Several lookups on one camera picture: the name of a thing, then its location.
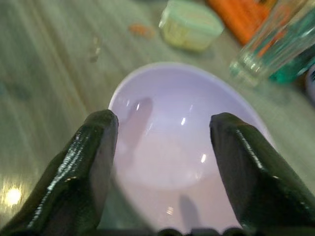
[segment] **plastic container lid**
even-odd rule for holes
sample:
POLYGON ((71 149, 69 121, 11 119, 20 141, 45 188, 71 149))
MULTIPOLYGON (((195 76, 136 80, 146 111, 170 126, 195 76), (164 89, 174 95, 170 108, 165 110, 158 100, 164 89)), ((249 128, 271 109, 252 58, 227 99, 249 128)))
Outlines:
POLYGON ((188 0, 170 0, 164 13, 175 21, 206 34, 220 35, 224 30, 224 25, 215 12, 188 0))

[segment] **orange object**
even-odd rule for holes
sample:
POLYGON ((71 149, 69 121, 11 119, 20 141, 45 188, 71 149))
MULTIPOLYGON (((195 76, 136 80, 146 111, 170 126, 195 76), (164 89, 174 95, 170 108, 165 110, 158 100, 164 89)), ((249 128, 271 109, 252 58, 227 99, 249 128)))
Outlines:
POLYGON ((269 8, 254 0, 207 0, 242 45, 247 44, 269 15, 269 8))
POLYGON ((133 34, 143 36, 145 38, 152 38, 154 36, 153 30, 142 24, 132 24, 129 26, 129 31, 133 34))

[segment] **wooden table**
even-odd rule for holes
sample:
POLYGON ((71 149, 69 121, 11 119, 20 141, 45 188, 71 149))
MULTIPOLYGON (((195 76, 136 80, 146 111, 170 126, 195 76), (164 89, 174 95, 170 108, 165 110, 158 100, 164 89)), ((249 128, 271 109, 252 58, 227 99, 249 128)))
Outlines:
MULTIPOLYGON (((165 5, 165 0, 0 2, 0 227, 85 117, 107 108, 128 73, 158 61, 198 66, 235 88, 315 193, 315 109, 307 97, 293 87, 266 83, 252 89, 230 78, 228 65, 240 46, 227 31, 202 54, 168 46, 158 30, 165 5), (152 28, 155 36, 133 35, 128 30, 133 23, 152 28)), ((113 183, 100 228, 142 225, 113 183)))

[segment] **white bowl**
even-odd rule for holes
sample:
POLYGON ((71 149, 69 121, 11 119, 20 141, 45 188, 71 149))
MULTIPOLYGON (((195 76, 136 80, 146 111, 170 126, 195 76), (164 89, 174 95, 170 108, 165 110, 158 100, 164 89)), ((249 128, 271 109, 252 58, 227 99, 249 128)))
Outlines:
POLYGON ((226 83, 177 63, 127 76, 109 105, 120 122, 116 181, 155 230, 239 227, 212 150, 209 123, 230 112, 271 140, 250 105, 226 83))

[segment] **clear glass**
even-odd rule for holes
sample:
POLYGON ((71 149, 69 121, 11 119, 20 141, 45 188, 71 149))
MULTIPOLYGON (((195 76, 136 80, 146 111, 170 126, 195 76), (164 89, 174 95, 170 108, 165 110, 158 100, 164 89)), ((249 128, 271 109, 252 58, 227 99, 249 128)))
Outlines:
POLYGON ((315 0, 279 0, 230 70, 255 86, 313 44, 315 0))

